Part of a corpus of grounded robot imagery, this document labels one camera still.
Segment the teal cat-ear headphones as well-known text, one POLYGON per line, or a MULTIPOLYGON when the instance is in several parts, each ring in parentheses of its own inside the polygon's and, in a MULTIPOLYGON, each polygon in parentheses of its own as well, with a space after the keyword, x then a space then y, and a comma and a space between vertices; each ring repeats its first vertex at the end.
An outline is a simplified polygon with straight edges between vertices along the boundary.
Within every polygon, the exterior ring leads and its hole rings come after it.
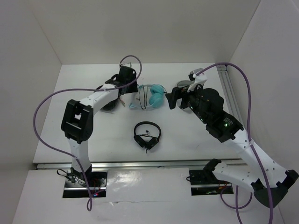
POLYGON ((164 103, 166 89, 159 84, 138 85, 138 92, 132 95, 129 109, 154 110, 164 103))

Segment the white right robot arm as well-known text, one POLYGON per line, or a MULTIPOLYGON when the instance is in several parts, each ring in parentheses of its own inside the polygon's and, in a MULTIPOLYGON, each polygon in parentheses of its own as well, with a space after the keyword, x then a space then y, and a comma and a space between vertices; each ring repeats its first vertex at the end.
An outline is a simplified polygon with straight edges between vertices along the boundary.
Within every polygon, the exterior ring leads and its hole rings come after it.
POLYGON ((223 110, 224 99, 218 91, 198 86, 175 87, 166 95, 169 108, 174 109, 177 100, 206 125, 208 133, 220 143, 233 149, 246 163, 245 168, 234 168, 219 159, 212 159, 204 167, 204 178, 209 183, 223 180, 241 186, 253 193, 266 207, 276 207, 297 181, 295 170, 287 170, 277 164, 254 141, 250 140, 242 124, 223 110))

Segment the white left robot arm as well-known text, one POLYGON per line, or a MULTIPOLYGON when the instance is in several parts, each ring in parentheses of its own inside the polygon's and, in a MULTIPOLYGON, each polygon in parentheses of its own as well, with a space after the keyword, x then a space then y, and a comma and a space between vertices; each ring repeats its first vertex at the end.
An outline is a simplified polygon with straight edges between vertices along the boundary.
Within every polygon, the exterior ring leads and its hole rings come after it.
POLYGON ((124 94, 137 93, 137 72, 120 65, 119 72, 82 100, 67 102, 61 130, 67 138, 71 154, 71 174, 81 186, 92 182, 92 165, 88 155, 88 140, 93 133, 93 117, 107 105, 116 103, 124 94))

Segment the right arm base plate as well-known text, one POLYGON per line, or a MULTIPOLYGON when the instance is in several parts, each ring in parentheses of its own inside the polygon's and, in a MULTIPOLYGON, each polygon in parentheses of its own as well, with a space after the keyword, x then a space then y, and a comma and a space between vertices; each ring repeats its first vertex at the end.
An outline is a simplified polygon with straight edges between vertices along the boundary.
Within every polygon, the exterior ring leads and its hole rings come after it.
POLYGON ((220 195, 222 191, 223 194, 234 193, 231 183, 209 177, 203 169, 189 170, 186 180, 191 185, 192 196, 220 195))

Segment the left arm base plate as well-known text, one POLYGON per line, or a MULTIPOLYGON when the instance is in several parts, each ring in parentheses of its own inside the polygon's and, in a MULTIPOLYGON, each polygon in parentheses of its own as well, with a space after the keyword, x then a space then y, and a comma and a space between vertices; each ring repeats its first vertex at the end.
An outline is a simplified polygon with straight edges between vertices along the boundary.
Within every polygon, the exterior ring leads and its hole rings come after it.
MULTIPOLYGON (((57 174, 65 178, 63 198, 89 198, 84 180, 62 169, 58 169, 57 174)), ((107 172, 92 172, 89 187, 93 198, 106 197, 107 172)))

